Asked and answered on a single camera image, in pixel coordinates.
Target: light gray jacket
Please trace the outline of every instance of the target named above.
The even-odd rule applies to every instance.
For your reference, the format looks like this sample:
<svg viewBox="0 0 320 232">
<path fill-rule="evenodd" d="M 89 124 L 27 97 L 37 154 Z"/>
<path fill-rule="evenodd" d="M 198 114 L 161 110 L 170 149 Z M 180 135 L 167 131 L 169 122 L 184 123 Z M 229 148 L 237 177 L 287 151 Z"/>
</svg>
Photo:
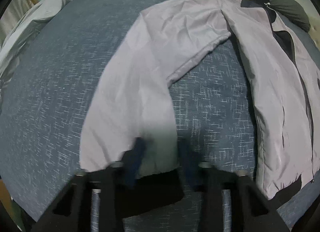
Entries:
<svg viewBox="0 0 320 232">
<path fill-rule="evenodd" d="M 168 86 L 233 32 L 254 101 L 258 187 L 271 199 L 300 175 L 302 186 L 313 179 L 320 167 L 320 72 L 278 16 L 272 27 L 290 33 L 296 65 L 275 40 L 265 10 L 243 8 L 241 1 L 169 0 L 140 13 L 92 99 L 81 134 L 82 168 L 104 168 L 143 136 L 149 145 L 140 175 L 174 169 L 177 133 Z"/>
</svg>

